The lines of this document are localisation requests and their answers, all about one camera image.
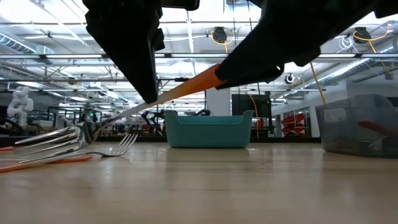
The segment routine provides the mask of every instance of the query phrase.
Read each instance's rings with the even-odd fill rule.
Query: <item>orange utensil handle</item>
[[[9,152],[12,151],[14,147],[8,146],[8,147],[0,147],[0,152]]]
[[[79,156],[79,157],[71,158],[71,159],[60,159],[58,161],[49,162],[49,164],[61,164],[61,163],[69,163],[69,162],[84,162],[84,161],[88,161],[88,160],[90,160],[92,158],[93,158],[92,155]],[[2,173],[2,172],[10,172],[10,171],[14,171],[14,170],[21,170],[21,169],[26,169],[26,168],[30,168],[30,167],[40,166],[40,165],[43,165],[43,164],[14,164],[14,165],[10,165],[10,166],[0,167],[0,173]]]
[[[398,131],[386,128],[374,121],[358,121],[358,125],[385,136],[398,136]]]

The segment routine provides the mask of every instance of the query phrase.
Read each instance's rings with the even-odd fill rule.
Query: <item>wooden table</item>
[[[0,174],[0,223],[395,224],[397,191],[397,160],[319,144],[136,143],[124,157]]]

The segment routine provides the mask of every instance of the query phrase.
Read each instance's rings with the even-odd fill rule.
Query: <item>fork tines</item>
[[[132,145],[135,143],[138,134],[127,134],[119,145],[112,151],[112,154],[124,154],[131,149]]]

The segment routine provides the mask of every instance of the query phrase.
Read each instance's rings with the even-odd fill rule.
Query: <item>teal plastic container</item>
[[[253,111],[241,116],[177,116],[165,111],[167,141],[172,147],[244,148],[250,142]]]

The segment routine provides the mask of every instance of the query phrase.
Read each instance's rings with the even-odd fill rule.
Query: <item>transparent storage container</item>
[[[381,95],[358,95],[315,107],[324,150],[398,157],[398,110]]]

